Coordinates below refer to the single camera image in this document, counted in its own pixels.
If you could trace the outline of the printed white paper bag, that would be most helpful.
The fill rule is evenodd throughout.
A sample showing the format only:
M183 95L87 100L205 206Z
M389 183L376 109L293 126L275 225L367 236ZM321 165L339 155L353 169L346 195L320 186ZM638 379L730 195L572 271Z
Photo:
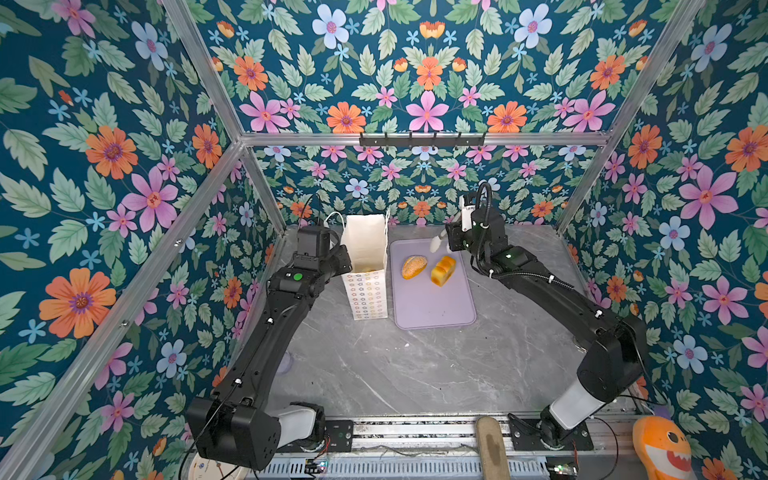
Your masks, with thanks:
M341 244L347 247L352 270L342 275L352 316L357 321L388 317L387 214L347 215L334 211L324 226L337 217L342 227Z

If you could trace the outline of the yellow loaf bread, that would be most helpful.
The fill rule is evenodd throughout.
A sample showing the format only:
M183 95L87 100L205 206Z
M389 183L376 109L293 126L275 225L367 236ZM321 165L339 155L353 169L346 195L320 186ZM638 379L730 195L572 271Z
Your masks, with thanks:
M431 270L431 282L438 287L444 286L455 272L456 265L457 261L452 256L442 257Z

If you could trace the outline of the oval brown bread roll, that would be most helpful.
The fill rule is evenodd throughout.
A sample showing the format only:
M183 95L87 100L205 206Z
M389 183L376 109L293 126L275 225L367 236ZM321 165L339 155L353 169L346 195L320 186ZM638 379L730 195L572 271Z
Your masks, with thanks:
M428 260L422 255L408 256L401 267L401 276L404 280L411 280L422 273L428 265Z

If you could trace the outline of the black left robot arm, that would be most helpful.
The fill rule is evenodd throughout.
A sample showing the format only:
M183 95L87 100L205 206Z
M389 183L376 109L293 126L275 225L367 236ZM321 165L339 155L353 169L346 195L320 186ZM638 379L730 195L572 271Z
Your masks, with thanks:
M296 330L330 280L351 270L336 231L322 225L298 230L297 250L267 282L260 317L239 356L212 393L195 398L185 413L193 451L206 460L260 471L288 444L309 448L325 441L322 406L293 402L273 413L266 406Z

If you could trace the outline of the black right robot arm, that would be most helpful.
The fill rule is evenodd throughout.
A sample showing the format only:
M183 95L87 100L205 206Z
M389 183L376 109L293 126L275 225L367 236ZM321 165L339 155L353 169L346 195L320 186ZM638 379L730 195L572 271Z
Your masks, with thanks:
M635 315L620 317L554 275L532 252L509 242L505 223L489 206L461 213L445 226L448 248L466 251L477 273L494 279L545 310L574 337L585 355L576 379L530 425L515 415L510 421L529 429L547 448L564 446L577 428L644 376L647 329Z

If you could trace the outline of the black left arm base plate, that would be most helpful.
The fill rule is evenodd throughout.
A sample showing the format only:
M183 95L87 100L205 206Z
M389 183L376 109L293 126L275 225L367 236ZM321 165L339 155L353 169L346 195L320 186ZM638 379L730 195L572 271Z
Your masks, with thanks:
M322 437L297 440L279 449L280 453L307 453L352 451L355 423L349 419L327 420Z

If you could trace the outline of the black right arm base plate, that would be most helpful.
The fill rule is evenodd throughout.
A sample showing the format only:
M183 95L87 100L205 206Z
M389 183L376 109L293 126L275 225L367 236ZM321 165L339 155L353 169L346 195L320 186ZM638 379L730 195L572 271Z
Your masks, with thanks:
M507 414L511 442L516 451L592 451L594 443L585 421L563 428L548 410L540 418L521 418Z

